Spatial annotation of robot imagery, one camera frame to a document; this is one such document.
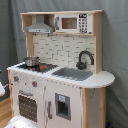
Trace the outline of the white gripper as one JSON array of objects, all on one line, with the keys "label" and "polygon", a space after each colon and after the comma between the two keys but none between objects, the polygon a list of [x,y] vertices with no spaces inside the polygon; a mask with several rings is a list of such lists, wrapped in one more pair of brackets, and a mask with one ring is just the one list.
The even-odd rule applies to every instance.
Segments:
[{"label": "white gripper", "polygon": [[0,97],[2,97],[3,95],[5,95],[6,90],[5,88],[8,86],[8,84],[5,84],[4,86],[2,85],[2,83],[0,82]]}]

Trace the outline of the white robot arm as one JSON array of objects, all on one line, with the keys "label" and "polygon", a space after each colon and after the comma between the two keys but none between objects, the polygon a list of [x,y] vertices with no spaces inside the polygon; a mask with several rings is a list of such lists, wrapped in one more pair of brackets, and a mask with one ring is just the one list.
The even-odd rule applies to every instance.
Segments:
[{"label": "white robot arm", "polygon": [[[0,83],[0,97],[5,94],[4,86]],[[28,119],[22,116],[13,117],[4,128],[36,128]]]}]

